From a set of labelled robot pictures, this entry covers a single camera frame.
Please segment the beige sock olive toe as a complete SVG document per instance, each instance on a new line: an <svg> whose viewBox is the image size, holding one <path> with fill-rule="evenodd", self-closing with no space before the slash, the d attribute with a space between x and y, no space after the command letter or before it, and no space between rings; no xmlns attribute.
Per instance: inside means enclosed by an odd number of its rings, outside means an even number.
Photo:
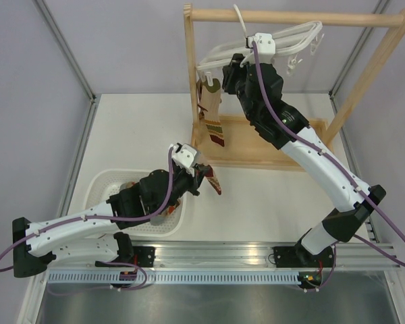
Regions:
<svg viewBox="0 0 405 324"><path fill-rule="evenodd" d="M204 167L207 169L205 173L205 178L208 180L212 188L216 191L218 195L222 194L222 189L221 185L219 183L219 180L215 174L215 171L210 165L204 165Z"/></svg>
<svg viewBox="0 0 405 324"><path fill-rule="evenodd" d="M221 83L219 79L213 79L210 86L207 81L202 83L200 106L204 114L205 125L207 127L212 142L224 147L223 128L219 117L219 106L221 103Z"/></svg>

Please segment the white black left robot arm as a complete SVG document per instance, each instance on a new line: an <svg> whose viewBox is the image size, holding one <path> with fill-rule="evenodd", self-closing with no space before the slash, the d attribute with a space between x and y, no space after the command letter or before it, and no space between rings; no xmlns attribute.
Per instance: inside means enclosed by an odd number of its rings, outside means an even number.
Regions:
<svg viewBox="0 0 405 324"><path fill-rule="evenodd" d="M186 170L173 164L168 171L157 169L137 182L125 184L118 193L77 214L37 223L25 217L13 220L14 277L38 275L57 261L81 261L85 254L75 252L70 244L104 234L112 237L113 244L105 253L96 252L94 263L101 267L108 262L128 266L134 260L134 250L124 230L162 215L186 193L198 196L203 180L221 193L210 165L197 163Z"/></svg>

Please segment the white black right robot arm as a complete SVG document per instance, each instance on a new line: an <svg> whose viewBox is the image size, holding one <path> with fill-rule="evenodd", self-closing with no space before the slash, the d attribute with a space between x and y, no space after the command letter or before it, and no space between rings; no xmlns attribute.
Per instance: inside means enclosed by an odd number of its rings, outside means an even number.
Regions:
<svg viewBox="0 0 405 324"><path fill-rule="evenodd" d="M222 72L222 89L237 96L245 118L258 135L297 162L334 205L333 211L294 246L297 262L312 265L332 244L349 242L386 191L346 170L307 118L282 100L284 80L272 65L246 63L244 56L236 53Z"/></svg>

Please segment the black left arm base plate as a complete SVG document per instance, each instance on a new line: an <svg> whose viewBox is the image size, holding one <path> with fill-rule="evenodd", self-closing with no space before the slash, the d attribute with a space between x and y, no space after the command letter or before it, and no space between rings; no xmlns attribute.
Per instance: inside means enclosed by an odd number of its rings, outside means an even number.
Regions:
<svg viewBox="0 0 405 324"><path fill-rule="evenodd" d="M152 267L155 260L154 246L135 246L131 249L118 251L111 263L131 263L139 267Z"/></svg>

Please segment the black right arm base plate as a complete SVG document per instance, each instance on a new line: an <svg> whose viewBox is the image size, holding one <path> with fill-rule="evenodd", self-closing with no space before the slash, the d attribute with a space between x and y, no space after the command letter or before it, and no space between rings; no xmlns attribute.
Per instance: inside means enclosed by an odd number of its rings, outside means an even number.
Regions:
<svg viewBox="0 0 405 324"><path fill-rule="evenodd" d="M274 246L273 254L278 268L327 268L332 267L334 262L334 252L330 246L316 255L302 247Z"/></svg>

